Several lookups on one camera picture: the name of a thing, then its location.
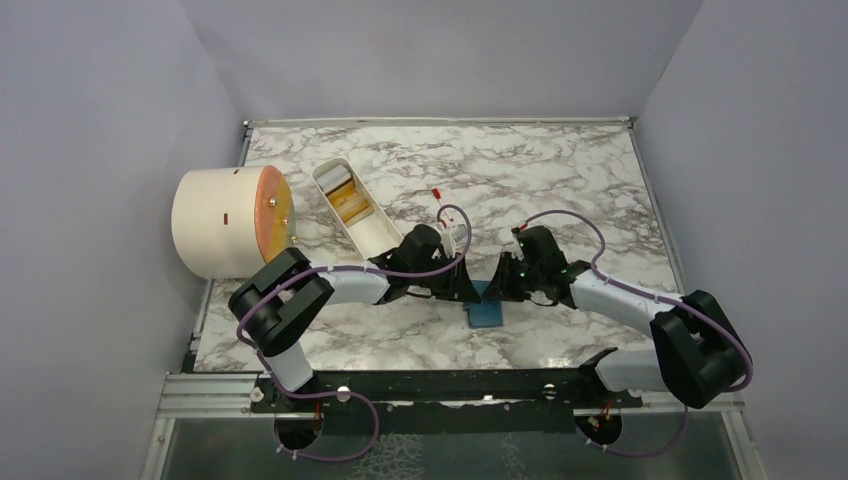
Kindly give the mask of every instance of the table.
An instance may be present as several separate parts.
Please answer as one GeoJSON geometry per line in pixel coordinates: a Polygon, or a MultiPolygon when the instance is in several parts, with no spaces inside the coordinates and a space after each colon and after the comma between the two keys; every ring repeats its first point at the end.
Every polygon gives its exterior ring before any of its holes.
{"type": "MultiPolygon", "coordinates": [[[[628,128],[611,124],[470,124],[254,128],[246,165],[276,166],[289,181],[297,244],[309,258],[361,259],[312,183],[314,167],[347,158],[401,233],[434,225],[431,189],[464,208],[474,229],[472,279],[494,274],[509,229],[528,216],[566,208],[595,222],[608,242],[600,266],[646,287],[676,291],[674,275],[628,128]]],[[[589,260],[598,240],[570,217],[548,217],[571,260],[589,260]]],[[[196,372],[261,370],[235,337],[227,309],[241,280],[214,281],[196,372]]],[[[472,330],[461,305],[404,298],[388,305],[324,308],[301,339],[317,370],[404,370],[577,366],[603,348],[649,340],[605,317],[564,306],[503,305],[502,328],[472,330]]]]}

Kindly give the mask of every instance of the blue sponge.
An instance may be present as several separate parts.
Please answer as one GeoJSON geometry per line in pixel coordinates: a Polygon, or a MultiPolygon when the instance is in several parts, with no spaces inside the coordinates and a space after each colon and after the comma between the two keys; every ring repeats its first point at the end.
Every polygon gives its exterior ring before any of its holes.
{"type": "MultiPolygon", "coordinates": [[[[472,280],[474,289],[480,295],[489,286],[486,280],[472,280]]],[[[503,311],[500,300],[483,300],[483,303],[463,303],[462,308],[468,312],[468,326],[471,328],[491,328],[503,326],[503,311]]]]}

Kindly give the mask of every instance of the blue cloth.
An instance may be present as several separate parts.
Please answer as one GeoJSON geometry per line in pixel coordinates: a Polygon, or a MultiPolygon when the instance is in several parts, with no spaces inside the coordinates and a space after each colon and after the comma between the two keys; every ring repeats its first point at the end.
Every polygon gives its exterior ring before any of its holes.
{"type": "MultiPolygon", "coordinates": [[[[480,295],[489,286],[486,280],[472,280],[474,289],[480,295]]],[[[463,303],[462,308],[468,312],[468,326],[471,328],[491,328],[503,326],[503,311],[500,300],[483,300],[483,303],[463,303]]]]}

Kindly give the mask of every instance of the white marble surface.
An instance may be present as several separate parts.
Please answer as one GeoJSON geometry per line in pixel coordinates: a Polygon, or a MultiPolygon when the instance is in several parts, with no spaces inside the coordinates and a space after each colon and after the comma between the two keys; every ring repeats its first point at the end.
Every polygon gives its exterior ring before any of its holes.
{"type": "MultiPolygon", "coordinates": [[[[579,211],[609,243],[602,269],[644,286],[675,284],[644,181],[623,126],[362,126],[260,128],[248,165],[273,164],[292,186],[298,245],[311,259],[358,261],[335,225],[312,169],[347,158],[402,233],[433,225],[438,187],[448,203],[468,212],[474,241],[473,279],[488,280],[509,229],[552,208],[579,211]]],[[[598,241],[585,225],[548,217],[569,260],[589,260],[598,241]]],[[[227,310],[237,280],[216,281],[209,301],[196,371],[259,370],[253,352],[237,342],[227,310]]],[[[326,307],[302,338],[316,369],[465,369],[579,365],[599,350],[648,339],[599,315],[564,306],[505,303],[504,326],[472,330],[460,304],[405,298],[383,306],[326,307]]]]}

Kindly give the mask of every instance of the marble table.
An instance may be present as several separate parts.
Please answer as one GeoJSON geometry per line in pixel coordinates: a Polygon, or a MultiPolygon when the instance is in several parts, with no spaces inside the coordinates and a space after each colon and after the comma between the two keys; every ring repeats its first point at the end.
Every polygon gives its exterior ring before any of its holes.
{"type": "MultiPolygon", "coordinates": [[[[642,173],[624,125],[351,126],[253,130],[247,165],[286,175],[297,210],[297,246],[314,260],[361,261],[334,223],[309,174],[345,157],[401,233],[434,225],[431,189],[471,217],[472,279],[494,274],[511,227],[534,213],[566,208],[598,224],[608,241],[601,268],[644,286],[675,281],[642,173]]],[[[569,260],[598,248],[591,229],[548,217],[569,260]]],[[[260,370],[237,342],[227,299],[239,280],[213,282],[195,371],[260,370]]],[[[602,316],[564,306],[503,305],[504,326],[470,329],[460,304],[404,298],[383,306],[326,307],[301,339],[315,369],[470,369],[579,365],[606,347],[649,340],[602,316]]]]}

